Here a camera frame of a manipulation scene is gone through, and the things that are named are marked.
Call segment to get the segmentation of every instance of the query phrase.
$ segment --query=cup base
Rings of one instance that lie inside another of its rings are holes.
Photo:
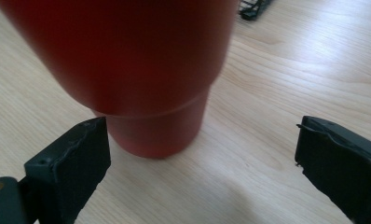
[[[107,129],[115,141],[129,153],[152,159],[164,159],[185,149],[199,132],[209,90],[192,102],[168,114],[150,118],[106,116]]]

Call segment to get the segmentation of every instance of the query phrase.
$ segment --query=red plastic cup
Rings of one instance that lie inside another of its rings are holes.
[[[165,158],[197,135],[238,0],[0,0],[62,87],[130,153]]]

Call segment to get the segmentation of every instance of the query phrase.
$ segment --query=wood grain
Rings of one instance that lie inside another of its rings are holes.
[[[371,140],[371,0],[273,1],[234,25],[204,123],[184,152],[112,166],[76,223],[350,223],[295,167],[304,115]],[[0,176],[92,113],[0,12]]]

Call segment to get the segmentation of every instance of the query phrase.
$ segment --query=table surface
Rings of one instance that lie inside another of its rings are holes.
[[[76,223],[350,223],[295,166],[304,115],[371,140],[371,0],[276,0],[237,19],[196,140],[154,161],[110,138],[112,166]],[[0,176],[21,179],[92,117],[0,12]]]

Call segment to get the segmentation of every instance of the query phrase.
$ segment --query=black wire rack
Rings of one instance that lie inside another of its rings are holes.
[[[239,14],[246,21],[255,21],[272,0],[240,0]]]

